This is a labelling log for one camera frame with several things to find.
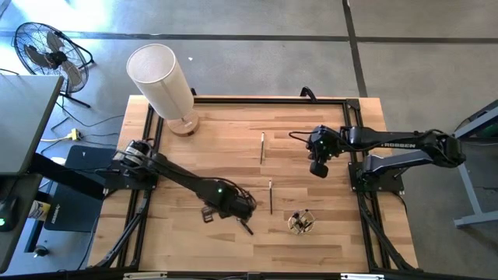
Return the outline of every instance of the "wooden table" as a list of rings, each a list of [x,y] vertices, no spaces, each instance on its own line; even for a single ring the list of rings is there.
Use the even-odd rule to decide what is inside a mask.
[[[380,100],[359,101],[364,125],[384,131]],[[147,106],[143,96],[130,96],[120,149],[142,137]],[[162,178],[151,200],[141,271],[368,270],[358,203],[349,186],[349,154],[330,160],[328,177],[321,179],[309,172],[304,144],[287,135],[289,131],[310,131],[319,124],[338,129],[344,125],[340,106],[196,104],[195,109],[201,119],[199,130],[180,138],[165,126],[160,152],[193,173],[225,177],[250,191],[258,201],[248,223],[254,235],[248,235],[235,218],[222,220],[215,216],[214,222],[205,224],[200,212],[203,204],[195,194]],[[265,156],[260,165],[263,131]],[[373,152],[386,155],[390,151]],[[273,215],[269,212],[270,179]],[[130,191],[117,191],[103,203],[89,264],[101,260],[121,234],[129,196]],[[379,202],[387,236],[407,262],[416,266],[402,203],[394,195],[384,193],[379,194]],[[287,219],[293,211],[305,208],[317,218],[315,227],[307,235],[295,236],[287,228]],[[128,259],[134,243],[128,249]],[[377,251],[377,241],[373,243]]]

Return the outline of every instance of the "black desk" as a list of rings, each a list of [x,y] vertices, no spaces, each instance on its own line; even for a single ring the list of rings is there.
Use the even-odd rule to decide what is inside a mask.
[[[102,184],[35,153],[63,81],[57,76],[0,75],[0,188],[19,178],[11,192],[19,199],[19,222],[14,230],[0,233],[0,273],[9,266],[42,177],[103,198]]]

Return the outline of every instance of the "wooden lamp base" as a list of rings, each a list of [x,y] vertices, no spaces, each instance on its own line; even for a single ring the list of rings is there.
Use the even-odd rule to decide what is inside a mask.
[[[181,119],[167,121],[171,132],[176,136],[187,137],[193,135],[199,128],[199,116],[192,111]]]

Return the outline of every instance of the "fan stand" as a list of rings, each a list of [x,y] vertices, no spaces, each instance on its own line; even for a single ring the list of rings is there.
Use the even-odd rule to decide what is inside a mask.
[[[64,38],[65,40],[67,40],[69,43],[74,44],[75,46],[77,46],[77,48],[78,48],[78,49],[80,49],[80,50],[82,50],[82,51],[86,52],[86,53],[90,56],[90,60],[89,60],[87,63],[85,63],[84,65],[81,65],[81,66],[79,67],[80,69],[81,69],[81,68],[86,67],[87,65],[90,65],[90,64],[92,64],[92,63],[95,63],[95,61],[93,60],[93,55],[92,55],[92,53],[90,53],[89,51],[87,51],[87,49],[85,49],[84,47],[82,47],[82,46],[78,45],[78,44],[77,44],[77,43],[75,43],[73,40],[69,39],[69,37],[67,37],[66,35],[64,35],[64,34],[63,34],[63,32],[58,31],[58,32],[54,32],[54,33],[55,33],[55,35],[57,35],[57,36],[59,36],[59,37],[63,37],[63,38]],[[67,82],[67,85],[66,85],[66,87],[65,87],[65,92],[64,92],[64,93],[59,93],[59,96],[65,97],[65,98],[67,98],[67,99],[69,99],[69,100],[71,100],[71,101],[74,101],[74,102],[76,102],[76,103],[78,103],[78,104],[80,104],[80,105],[83,105],[84,107],[91,108],[91,106],[90,106],[89,104],[84,103],[84,102],[82,102],[81,100],[77,100],[76,98],[74,98],[74,97],[72,97],[72,96],[71,96],[71,93],[69,92],[69,81]]]
[[[83,101],[77,100],[76,98],[72,97],[71,93],[69,93],[69,89],[68,88],[69,88],[69,81],[67,83],[67,86],[65,87],[65,93],[59,93],[59,96],[62,96],[62,98],[67,98],[67,99],[69,99],[71,101],[74,101],[74,102],[76,102],[76,103],[78,103],[80,105],[83,105],[84,107],[91,108],[91,106],[89,104],[84,103]]]

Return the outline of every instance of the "gray floor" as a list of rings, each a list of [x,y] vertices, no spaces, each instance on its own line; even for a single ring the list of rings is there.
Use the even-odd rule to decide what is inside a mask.
[[[65,13],[53,16],[55,10],[43,1],[13,0],[0,19],[0,31],[13,31],[32,20],[86,32],[347,36],[340,0],[51,2]],[[498,37],[494,28],[498,5],[493,0],[350,0],[350,5],[356,34],[362,37]],[[77,42],[97,62],[86,87],[75,94],[93,108],[66,104],[87,124],[125,112],[127,96],[139,94],[126,75],[125,63],[133,50],[152,42],[175,50],[198,94],[295,96],[300,87],[309,86],[318,96],[358,96],[346,42]],[[368,95],[381,98],[388,129],[393,131],[439,128],[451,132],[498,97],[498,44],[360,44],[359,55]],[[0,57],[0,68],[26,73],[8,37],[0,37]],[[64,118],[56,108],[48,127]],[[93,128],[68,121],[55,132],[47,129],[44,137],[66,135],[71,128],[104,134],[120,127],[121,119]],[[115,143],[117,137],[92,140]],[[61,143],[46,155],[64,157],[70,145]],[[498,278],[498,222],[466,230],[453,227],[454,218],[472,213],[457,171],[417,167],[403,179],[420,267]],[[498,209],[498,194],[477,192],[483,209]],[[26,238],[24,233],[20,243]],[[43,231],[40,240],[47,241],[52,254],[33,259],[18,247],[6,274],[74,269],[88,234]]]

